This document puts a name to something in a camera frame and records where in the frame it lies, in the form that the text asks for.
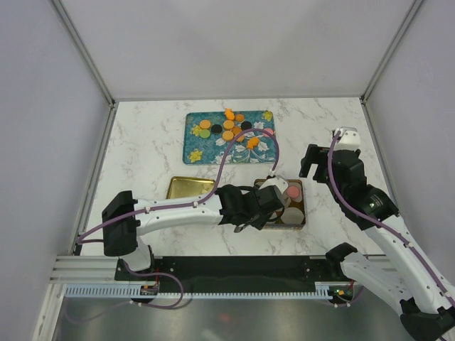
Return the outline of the orange flower cookie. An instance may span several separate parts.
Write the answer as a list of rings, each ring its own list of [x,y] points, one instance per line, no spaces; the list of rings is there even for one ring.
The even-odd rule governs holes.
[[[233,133],[234,137],[236,138],[236,142],[238,142],[238,143],[243,142],[243,140],[245,139],[245,137],[241,134],[242,129],[239,126],[235,126],[232,129],[232,133]]]

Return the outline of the metal tongs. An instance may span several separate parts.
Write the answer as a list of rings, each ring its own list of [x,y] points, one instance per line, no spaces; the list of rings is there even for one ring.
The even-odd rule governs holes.
[[[237,225],[237,226],[234,228],[234,233],[240,233],[240,232],[241,232],[242,230],[244,230],[246,227],[247,227],[246,224]]]

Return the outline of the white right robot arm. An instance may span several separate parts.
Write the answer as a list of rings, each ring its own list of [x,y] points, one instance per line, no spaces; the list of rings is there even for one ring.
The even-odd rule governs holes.
[[[398,314],[414,340],[443,339],[454,328],[454,285],[424,255],[387,193],[369,184],[360,150],[311,144],[300,177],[307,177],[312,165],[313,179],[328,186],[343,214],[381,248],[397,272],[389,274],[344,242],[326,253],[327,276],[347,277],[374,293]]]

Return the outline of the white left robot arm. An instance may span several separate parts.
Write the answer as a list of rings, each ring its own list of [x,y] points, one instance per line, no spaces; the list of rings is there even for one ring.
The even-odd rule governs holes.
[[[251,226],[261,230],[273,213],[284,207],[285,185],[272,179],[259,188],[224,185],[212,193],[168,200],[138,200],[122,191],[102,211],[105,256],[126,261],[140,280],[156,270],[151,248],[142,241],[148,233],[187,226],[231,224],[239,232]]]

